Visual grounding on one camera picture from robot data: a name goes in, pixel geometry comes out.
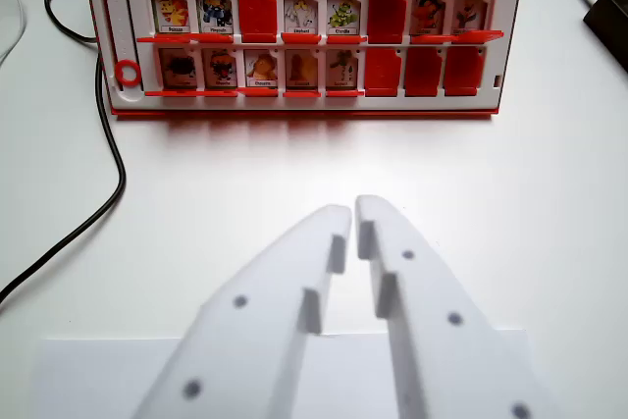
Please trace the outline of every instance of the black dot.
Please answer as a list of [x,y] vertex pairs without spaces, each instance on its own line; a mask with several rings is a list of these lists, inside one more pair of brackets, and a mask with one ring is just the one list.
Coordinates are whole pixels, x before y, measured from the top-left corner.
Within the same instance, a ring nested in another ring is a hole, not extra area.
[[456,312],[449,313],[449,316],[447,316],[447,319],[454,326],[460,326],[462,324],[462,316],[460,316]]
[[517,419],[530,419],[532,414],[530,414],[530,409],[525,404],[515,404],[512,406],[512,415]]
[[183,396],[187,399],[194,399],[200,394],[202,390],[200,382],[198,380],[190,380],[183,387]]
[[248,303],[248,298],[242,294],[234,298],[234,306],[236,308],[244,307],[246,303]]

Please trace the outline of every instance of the white paper sheet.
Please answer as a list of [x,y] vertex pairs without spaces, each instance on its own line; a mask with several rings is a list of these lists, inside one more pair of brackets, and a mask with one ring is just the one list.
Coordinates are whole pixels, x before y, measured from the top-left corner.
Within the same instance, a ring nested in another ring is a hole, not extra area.
[[[527,359],[523,331],[503,331]],[[44,340],[33,419],[131,419],[179,340]],[[397,417],[386,333],[311,337],[295,419]]]

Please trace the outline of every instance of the character picture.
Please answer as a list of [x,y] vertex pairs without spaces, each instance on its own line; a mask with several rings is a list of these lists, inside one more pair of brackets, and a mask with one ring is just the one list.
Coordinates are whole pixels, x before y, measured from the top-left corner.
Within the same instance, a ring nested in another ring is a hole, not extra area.
[[231,0],[196,0],[201,33],[234,32]]
[[189,33],[185,0],[153,0],[155,27],[160,33]]
[[453,10],[453,34],[484,27],[487,10],[484,0],[455,0]]
[[226,49],[203,49],[206,88],[236,88],[236,58]]
[[441,34],[444,12],[442,0],[412,0],[410,34]]
[[318,33],[318,6],[314,0],[284,0],[288,33]]
[[318,60],[308,49],[286,51],[286,88],[318,88]]
[[244,62],[247,86],[277,87],[277,60],[268,51],[244,51]]
[[356,0],[327,0],[327,34],[359,34],[360,4]]
[[183,48],[160,49],[159,61],[164,88],[196,88],[194,58]]
[[327,51],[327,88],[357,87],[357,57],[350,50]]

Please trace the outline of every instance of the white cable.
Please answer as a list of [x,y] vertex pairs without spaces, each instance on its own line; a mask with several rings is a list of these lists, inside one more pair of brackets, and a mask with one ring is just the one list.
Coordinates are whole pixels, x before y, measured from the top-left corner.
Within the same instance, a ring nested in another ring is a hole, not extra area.
[[16,45],[20,42],[20,40],[22,39],[22,35],[24,34],[26,30],[26,14],[24,11],[24,4],[22,3],[22,0],[17,0],[17,1],[18,1],[18,7],[20,9],[20,31],[18,31],[18,36],[13,41],[13,43],[11,43],[7,49],[0,52],[0,64],[2,64],[2,62],[6,59],[9,53],[13,50],[13,48],[15,48]]

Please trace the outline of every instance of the white table surface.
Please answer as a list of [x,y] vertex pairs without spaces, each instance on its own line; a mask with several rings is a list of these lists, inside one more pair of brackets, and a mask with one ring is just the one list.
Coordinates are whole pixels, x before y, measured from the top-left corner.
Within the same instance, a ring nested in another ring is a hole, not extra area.
[[[117,179],[93,99],[95,53],[59,33],[42,0],[24,1],[26,34],[0,68],[0,286]],[[91,32],[87,0],[53,6]],[[2,46],[18,27],[13,0],[0,0],[0,12]],[[567,417],[621,415],[628,75],[582,23],[586,12],[582,0],[520,0],[491,120],[113,119],[127,192],[0,313],[0,416],[28,417],[41,339],[181,336],[199,304],[274,237],[360,193],[401,208],[495,325],[528,330]],[[354,246],[327,327],[382,328]]]

